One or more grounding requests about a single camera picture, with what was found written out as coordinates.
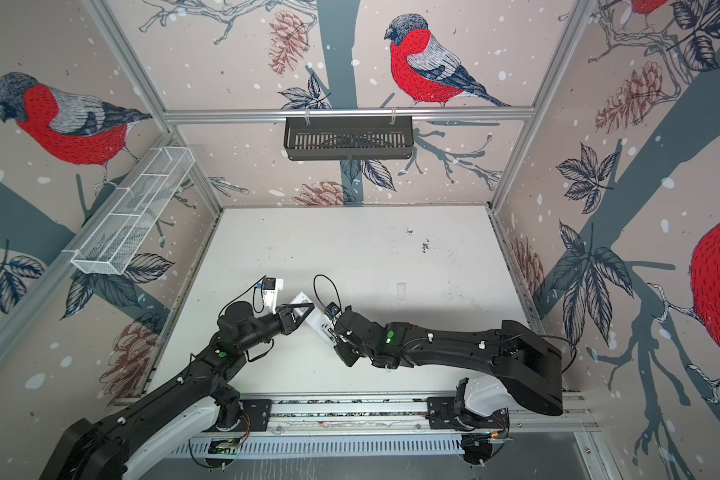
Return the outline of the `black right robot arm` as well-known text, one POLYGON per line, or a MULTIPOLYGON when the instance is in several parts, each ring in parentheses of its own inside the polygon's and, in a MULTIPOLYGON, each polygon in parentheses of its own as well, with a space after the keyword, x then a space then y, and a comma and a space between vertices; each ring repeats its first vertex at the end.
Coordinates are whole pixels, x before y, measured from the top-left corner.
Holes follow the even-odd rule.
POLYGON ((547 416, 563 413, 562 354, 514 320, 479 332, 431 330, 404 322, 380 325, 351 308, 327 308, 334 350, 351 367, 360 358, 394 370, 447 366, 497 378, 521 407, 547 416))

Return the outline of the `white remote control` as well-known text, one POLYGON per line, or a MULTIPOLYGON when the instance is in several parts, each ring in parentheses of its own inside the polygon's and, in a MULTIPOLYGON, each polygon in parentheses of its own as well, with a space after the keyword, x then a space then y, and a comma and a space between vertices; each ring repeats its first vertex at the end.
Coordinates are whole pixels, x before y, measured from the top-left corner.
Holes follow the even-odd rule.
POLYGON ((291 303, 301 302, 312 302, 315 305, 314 310, 304 320, 304 323, 308 325, 325 344, 327 344, 330 348, 334 348, 337 344, 335 332, 327 329, 326 317, 320 309, 319 304, 316 301, 313 301, 304 292, 300 292, 291 300, 291 303))

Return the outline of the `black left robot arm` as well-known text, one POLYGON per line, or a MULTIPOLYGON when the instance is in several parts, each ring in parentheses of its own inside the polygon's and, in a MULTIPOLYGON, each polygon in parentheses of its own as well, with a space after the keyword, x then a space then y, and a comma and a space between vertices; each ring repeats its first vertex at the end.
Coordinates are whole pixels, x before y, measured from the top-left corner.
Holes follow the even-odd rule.
POLYGON ((217 332, 176 375, 118 413, 68 427, 41 478, 138 479, 213 425, 234 427, 242 416, 240 393, 229 383, 249 350, 293 333, 313 309, 311 302, 284 304, 256 316, 248 302, 225 307, 217 332))

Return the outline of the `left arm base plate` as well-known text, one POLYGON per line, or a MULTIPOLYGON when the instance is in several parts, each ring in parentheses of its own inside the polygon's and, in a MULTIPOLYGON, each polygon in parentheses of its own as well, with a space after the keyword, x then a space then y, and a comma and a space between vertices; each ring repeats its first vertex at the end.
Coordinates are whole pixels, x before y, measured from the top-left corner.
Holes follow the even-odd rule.
POLYGON ((215 429, 220 432, 265 432, 273 402, 270 399, 242 399, 219 409, 215 429))

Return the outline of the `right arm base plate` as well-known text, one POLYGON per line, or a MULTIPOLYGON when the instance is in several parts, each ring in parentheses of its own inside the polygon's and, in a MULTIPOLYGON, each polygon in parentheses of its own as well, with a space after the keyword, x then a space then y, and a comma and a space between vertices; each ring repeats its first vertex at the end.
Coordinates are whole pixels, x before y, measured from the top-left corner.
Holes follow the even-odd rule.
POLYGON ((509 413, 500 409, 487 416, 474 413, 463 406, 455 397, 428 397, 425 419, 432 430, 473 430, 503 431, 509 424, 509 413))

